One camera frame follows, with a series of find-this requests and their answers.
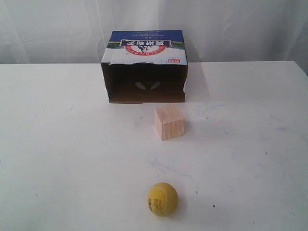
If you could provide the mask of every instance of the tennis ball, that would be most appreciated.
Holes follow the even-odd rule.
[[[152,213],[158,216],[168,216],[178,206],[177,191],[168,183],[153,185],[148,193],[148,205]]]

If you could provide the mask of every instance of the light wood cube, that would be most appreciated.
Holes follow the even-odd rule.
[[[185,118],[177,106],[156,108],[154,120],[158,135],[163,141],[184,135]]]

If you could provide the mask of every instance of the white curtain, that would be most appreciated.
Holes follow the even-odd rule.
[[[113,30],[147,29],[182,29],[189,62],[308,72],[308,0],[0,0],[0,63],[99,63]]]

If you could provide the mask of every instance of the table surface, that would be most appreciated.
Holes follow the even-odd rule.
[[[159,139],[162,105],[110,104],[99,64],[0,65],[0,230],[307,230],[296,63],[189,64],[181,138]],[[168,218],[146,202],[162,181],[180,198]]]

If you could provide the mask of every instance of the open box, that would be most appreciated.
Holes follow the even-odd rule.
[[[102,59],[111,103],[185,101],[182,31],[114,31]]]

